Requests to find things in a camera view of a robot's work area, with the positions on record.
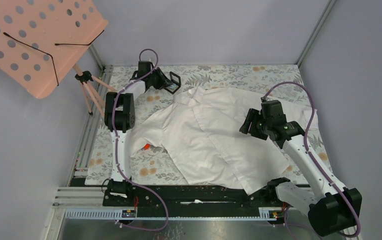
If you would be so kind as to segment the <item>white shirt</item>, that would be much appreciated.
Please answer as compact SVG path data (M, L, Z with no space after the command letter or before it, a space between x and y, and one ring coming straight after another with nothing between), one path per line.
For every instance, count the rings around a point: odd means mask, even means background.
M130 152L163 147L191 184L209 183L252 194L278 178L289 161L271 140L240 132L261 94L225 87L195 87L134 127Z

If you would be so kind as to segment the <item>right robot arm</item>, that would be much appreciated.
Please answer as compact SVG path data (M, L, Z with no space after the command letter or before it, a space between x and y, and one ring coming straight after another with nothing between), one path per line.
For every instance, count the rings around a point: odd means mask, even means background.
M285 180L266 191L266 201L272 206L285 202L308 217L311 227L321 237L340 234L356 238L361 233L359 219L362 195L347 188L323 164L309 146L307 135L296 121L287 121L281 109L249 109L243 134L277 143L302 172L312 193Z

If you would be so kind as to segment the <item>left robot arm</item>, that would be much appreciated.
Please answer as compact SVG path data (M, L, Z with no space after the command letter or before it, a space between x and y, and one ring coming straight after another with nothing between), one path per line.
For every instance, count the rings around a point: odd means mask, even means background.
M104 124L107 126L112 142L112 172L104 193L104 198L114 196L123 206L131 204L134 192L131 185L131 135L136 123L135 100L150 88L166 89L171 85L180 86L180 82L172 81L151 61L140 60L128 84L119 91L106 94ZM126 184L113 190L115 184Z

